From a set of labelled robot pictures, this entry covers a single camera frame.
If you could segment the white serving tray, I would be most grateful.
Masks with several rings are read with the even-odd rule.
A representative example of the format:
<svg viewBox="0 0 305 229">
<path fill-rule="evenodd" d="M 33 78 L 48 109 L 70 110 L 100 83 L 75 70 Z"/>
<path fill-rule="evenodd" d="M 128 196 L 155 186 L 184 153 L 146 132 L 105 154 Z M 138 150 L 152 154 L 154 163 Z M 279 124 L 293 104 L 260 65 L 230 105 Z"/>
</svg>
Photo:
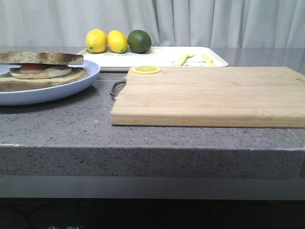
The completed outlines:
<svg viewBox="0 0 305 229">
<path fill-rule="evenodd" d="M 144 54 L 127 49 L 125 53 L 114 53 L 107 49 L 101 53 L 90 53 L 87 49 L 79 52 L 84 59 L 95 62 L 103 72 L 127 72 L 130 67 L 155 65 L 173 67 L 183 55 L 190 54 L 183 66 L 191 67 L 225 67 L 228 63 L 206 47 L 155 47 Z"/>
</svg>

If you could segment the left yellow lemon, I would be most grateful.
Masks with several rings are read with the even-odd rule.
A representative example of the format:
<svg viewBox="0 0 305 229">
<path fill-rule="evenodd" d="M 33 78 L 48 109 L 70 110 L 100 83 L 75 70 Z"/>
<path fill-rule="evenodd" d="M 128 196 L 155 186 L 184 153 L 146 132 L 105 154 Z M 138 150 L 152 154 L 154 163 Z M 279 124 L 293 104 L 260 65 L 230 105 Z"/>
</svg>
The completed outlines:
<svg viewBox="0 0 305 229">
<path fill-rule="evenodd" d="M 86 35 L 86 47 L 91 53 L 101 53 L 107 49 L 107 34 L 100 29 L 93 29 Z"/>
</svg>

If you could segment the yellow lemon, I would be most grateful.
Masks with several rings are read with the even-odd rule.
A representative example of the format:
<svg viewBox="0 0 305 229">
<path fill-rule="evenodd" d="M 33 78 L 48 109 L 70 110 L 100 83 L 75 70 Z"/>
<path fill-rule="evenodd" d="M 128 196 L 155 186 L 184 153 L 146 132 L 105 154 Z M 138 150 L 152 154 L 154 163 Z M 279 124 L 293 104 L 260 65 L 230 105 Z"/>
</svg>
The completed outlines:
<svg viewBox="0 0 305 229">
<path fill-rule="evenodd" d="M 108 45 L 111 51 L 115 53 L 124 53 L 127 50 L 127 38 L 121 31 L 113 30 L 107 37 Z"/>
<path fill-rule="evenodd" d="M 93 29 L 86 35 L 86 47 L 91 53 L 101 53 L 107 49 L 107 34 L 100 29 Z"/>
</svg>

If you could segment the grey curtain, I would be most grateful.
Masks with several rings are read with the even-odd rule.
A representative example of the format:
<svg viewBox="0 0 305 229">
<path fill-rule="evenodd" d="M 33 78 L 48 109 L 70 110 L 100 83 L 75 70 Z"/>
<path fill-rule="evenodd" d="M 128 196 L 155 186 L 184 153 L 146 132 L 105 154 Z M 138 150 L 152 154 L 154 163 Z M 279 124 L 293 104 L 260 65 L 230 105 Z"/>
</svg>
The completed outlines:
<svg viewBox="0 0 305 229">
<path fill-rule="evenodd" d="M 83 46 L 92 29 L 140 29 L 154 45 L 304 48 L 302 0 L 3 0 L 2 46 Z"/>
</svg>

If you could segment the wooden cutting board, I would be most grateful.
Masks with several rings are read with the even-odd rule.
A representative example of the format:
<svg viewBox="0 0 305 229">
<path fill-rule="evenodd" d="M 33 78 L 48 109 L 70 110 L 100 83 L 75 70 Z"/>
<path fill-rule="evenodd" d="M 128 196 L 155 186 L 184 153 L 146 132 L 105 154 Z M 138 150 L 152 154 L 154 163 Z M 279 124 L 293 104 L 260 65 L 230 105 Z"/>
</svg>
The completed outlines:
<svg viewBox="0 0 305 229">
<path fill-rule="evenodd" d="M 287 67 L 129 71 L 113 125 L 302 128 L 305 77 Z"/>
</svg>

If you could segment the green lime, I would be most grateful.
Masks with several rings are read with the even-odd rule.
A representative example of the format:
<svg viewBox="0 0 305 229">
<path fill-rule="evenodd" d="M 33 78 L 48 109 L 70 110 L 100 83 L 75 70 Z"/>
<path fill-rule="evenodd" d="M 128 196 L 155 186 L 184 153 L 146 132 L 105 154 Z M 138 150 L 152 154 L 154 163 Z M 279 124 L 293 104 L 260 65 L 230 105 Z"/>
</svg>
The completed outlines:
<svg viewBox="0 0 305 229">
<path fill-rule="evenodd" d="M 135 53 L 146 53 L 152 46 L 150 35 L 143 30 L 133 30 L 127 38 L 130 49 Z"/>
</svg>

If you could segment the light blue plate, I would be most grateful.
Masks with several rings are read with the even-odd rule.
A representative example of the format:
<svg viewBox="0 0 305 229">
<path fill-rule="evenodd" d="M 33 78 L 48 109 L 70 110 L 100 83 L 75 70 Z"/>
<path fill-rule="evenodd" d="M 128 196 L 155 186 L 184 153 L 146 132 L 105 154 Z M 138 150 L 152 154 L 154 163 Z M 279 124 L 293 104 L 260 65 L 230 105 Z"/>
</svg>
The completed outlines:
<svg viewBox="0 0 305 229">
<path fill-rule="evenodd" d="M 86 74 L 75 82 L 35 90 L 1 92 L 0 104 L 8 106 L 38 104 L 79 93 L 91 86 L 100 73 L 100 66 L 88 60 L 85 60 L 81 67 L 86 69 Z"/>
</svg>

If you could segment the bread slice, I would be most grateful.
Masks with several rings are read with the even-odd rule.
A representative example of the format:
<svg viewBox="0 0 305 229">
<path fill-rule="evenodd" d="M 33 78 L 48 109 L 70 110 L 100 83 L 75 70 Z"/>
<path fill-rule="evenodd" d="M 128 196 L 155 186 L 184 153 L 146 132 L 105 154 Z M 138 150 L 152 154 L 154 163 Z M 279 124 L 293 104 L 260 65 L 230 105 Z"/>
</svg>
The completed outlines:
<svg viewBox="0 0 305 229">
<path fill-rule="evenodd" d="M 72 68 L 71 73 L 65 76 L 45 79 L 18 79 L 12 77 L 9 73 L 5 73 L 0 75 L 0 91 L 15 92 L 54 87 L 75 82 L 85 76 L 86 73 L 86 69 L 81 67 Z"/>
<path fill-rule="evenodd" d="M 54 65 L 82 65 L 83 56 L 80 54 L 39 52 L 39 51 L 7 51 L 0 52 L 1 64 L 54 64 Z"/>
</svg>

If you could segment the right yellow lemon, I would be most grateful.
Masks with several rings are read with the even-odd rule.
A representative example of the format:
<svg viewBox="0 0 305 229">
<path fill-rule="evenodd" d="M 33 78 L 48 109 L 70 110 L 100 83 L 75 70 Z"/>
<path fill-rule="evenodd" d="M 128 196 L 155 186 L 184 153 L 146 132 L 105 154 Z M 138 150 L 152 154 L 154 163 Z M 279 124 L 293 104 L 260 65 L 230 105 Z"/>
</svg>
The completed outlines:
<svg viewBox="0 0 305 229">
<path fill-rule="evenodd" d="M 127 50 L 127 38 L 121 31 L 113 30 L 107 37 L 108 45 L 111 51 L 115 53 L 124 53 Z"/>
</svg>

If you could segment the lemon slice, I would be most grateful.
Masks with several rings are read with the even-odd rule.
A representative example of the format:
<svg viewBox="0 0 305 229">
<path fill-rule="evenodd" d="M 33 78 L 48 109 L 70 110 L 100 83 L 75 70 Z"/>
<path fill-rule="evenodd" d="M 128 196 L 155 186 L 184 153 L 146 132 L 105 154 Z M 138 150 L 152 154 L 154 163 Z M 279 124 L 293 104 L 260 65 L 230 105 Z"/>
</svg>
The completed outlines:
<svg viewBox="0 0 305 229">
<path fill-rule="evenodd" d="M 142 65 L 142 66 L 135 66 L 131 68 L 132 72 L 138 74 L 155 74 L 159 73 L 161 69 L 154 65 Z"/>
</svg>

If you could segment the fried egg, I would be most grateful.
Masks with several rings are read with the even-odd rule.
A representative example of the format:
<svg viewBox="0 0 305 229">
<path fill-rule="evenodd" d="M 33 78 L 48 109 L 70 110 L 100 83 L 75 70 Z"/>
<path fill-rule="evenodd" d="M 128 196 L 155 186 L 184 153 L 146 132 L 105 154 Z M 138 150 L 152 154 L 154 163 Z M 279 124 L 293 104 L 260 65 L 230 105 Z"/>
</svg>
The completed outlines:
<svg viewBox="0 0 305 229">
<path fill-rule="evenodd" d="M 71 73 L 67 65 L 27 63 L 18 68 L 10 68 L 11 76 L 19 79 L 45 79 L 65 76 Z"/>
</svg>

